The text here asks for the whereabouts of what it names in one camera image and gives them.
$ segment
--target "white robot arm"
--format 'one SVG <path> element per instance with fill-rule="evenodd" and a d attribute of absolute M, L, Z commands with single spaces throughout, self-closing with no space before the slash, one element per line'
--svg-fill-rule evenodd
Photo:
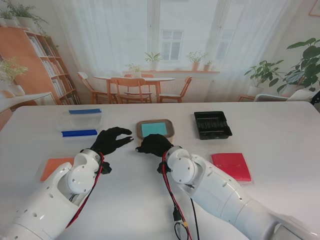
<path fill-rule="evenodd" d="M 96 182 L 101 156 L 85 149 L 73 166 L 60 165 L 20 208 L 2 240 L 57 238 L 81 207 Z"/>
<path fill-rule="evenodd" d="M 171 176 L 204 210 L 250 240 L 315 240 L 319 235 L 294 217 L 277 214 L 247 195 L 231 176 L 179 146 L 165 155 Z"/>

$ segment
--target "black tray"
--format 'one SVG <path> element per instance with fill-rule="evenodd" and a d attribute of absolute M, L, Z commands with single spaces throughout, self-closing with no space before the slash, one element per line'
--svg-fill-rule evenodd
<path fill-rule="evenodd" d="M 201 140 L 227 139 L 232 136 L 223 111 L 198 111 L 194 117 Z"/>

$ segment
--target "chair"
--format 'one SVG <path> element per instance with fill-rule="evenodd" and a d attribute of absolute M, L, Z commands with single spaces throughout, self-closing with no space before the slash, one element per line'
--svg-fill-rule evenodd
<path fill-rule="evenodd" d="M 126 74 L 124 75 L 125 78 L 132 78 L 132 74 Z M 141 74 L 141 77 L 142 78 L 154 78 L 154 76 L 152 74 Z M 150 89 L 150 85 L 148 85 L 149 87 L 149 92 L 143 92 L 142 95 L 148 95 L 149 96 L 149 102 L 152 104 L 152 99 L 151 99 L 151 89 Z M 124 94 L 127 94 L 127 95 L 139 95 L 138 92 L 129 92 L 129 87 L 127 88 L 127 91 L 124 92 Z"/>
<path fill-rule="evenodd" d="M 177 100 L 178 103 L 182 103 L 182 98 L 185 96 L 191 81 L 192 81 L 192 76 L 187 76 L 186 79 L 184 80 L 185 84 L 184 84 L 184 87 L 183 87 L 180 95 L 160 94 L 160 103 L 163 103 L 163 99 L 173 99 L 173 100 Z"/>
<path fill-rule="evenodd" d="M 146 80 L 143 78 L 123 78 L 123 77 L 112 77 L 111 82 L 113 84 L 116 84 L 116 90 L 117 90 L 117 97 L 120 104 L 123 103 L 123 100 L 125 100 L 125 103 L 129 103 L 129 101 L 134 102 L 140 102 L 140 103 L 147 103 L 148 102 L 148 95 L 143 95 L 141 86 L 143 86 L 146 83 Z M 138 87 L 139 93 L 138 95 L 127 95 L 127 94 L 120 94 L 119 86 L 125 86 L 125 87 Z"/>
<path fill-rule="evenodd" d="M 300 89 L 296 91 L 291 97 L 273 96 L 268 94 L 258 94 L 254 102 L 294 102 L 305 101 L 310 102 L 317 92 Z"/>
<path fill-rule="evenodd" d="M 101 100 L 107 100 L 108 97 L 102 97 L 102 96 L 108 96 L 108 94 L 106 92 L 101 92 L 101 91 L 96 91 L 91 84 L 88 81 L 88 75 L 85 74 L 82 71 L 77 72 L 78 76 L 80 77 L 81 81 L 83 82 L 83 84 L 89 89 L 89 91 L 91 92 L 91 98 L 92 98 L 92 104 L 99 104 L 99 99 Z M 118 103 L 117 94 L 115 93 L 111 93 L 111 98 L 113 100 L 114 103 Z"/>

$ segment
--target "windowsill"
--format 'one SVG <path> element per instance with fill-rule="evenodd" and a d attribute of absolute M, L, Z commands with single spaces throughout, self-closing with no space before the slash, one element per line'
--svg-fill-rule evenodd
<path fill-rule="evenodd" d="M 151 71 L 151 70 L 141 70 L 142 73 L 195 73 L 195 74 L 218 74 L 219 71 L 192 71 L 192 70 L 160 70 L 160 71 Z"/>

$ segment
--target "sheer curtain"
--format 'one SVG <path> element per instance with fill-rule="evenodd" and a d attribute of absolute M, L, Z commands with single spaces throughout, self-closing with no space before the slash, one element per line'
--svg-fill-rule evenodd
<path fill-rule="evenodd" d="M 88 76 L 121 76 L 147 51 L 147 0 L 53 0 L 77 68 Z M 93 85 L 106 91 L 106 83 Z"/>
<path fill-rule="evenodd" d="M 270 60 L 302 0 L 231 0 L 226 23 L 240 14 L 220 73 L 206 102 L 237 101 L 251 84 L 244 73 L 262 59 Z"/>

